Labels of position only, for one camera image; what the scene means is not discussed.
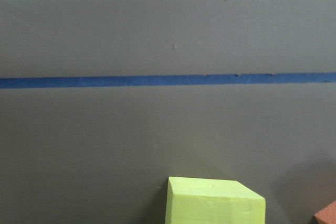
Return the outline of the orange foam block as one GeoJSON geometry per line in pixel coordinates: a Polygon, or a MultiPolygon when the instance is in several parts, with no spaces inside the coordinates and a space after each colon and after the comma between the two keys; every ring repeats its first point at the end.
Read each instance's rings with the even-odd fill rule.
{"type": "Polygon", "coordinates": [[[314,214],[314,218],[319,224],[335,224],[336,223],[336,202],[332,202],[327,205],[316,214],[314,214]]]}

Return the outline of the yellow foam block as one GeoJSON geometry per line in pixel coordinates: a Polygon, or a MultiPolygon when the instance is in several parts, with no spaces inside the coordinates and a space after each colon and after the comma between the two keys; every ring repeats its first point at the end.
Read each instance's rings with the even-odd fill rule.
{"type": "Polygon", "coordinates": [[[165,223],[265,223],[266,200],[235,180],[169,177],[165,223]]]}

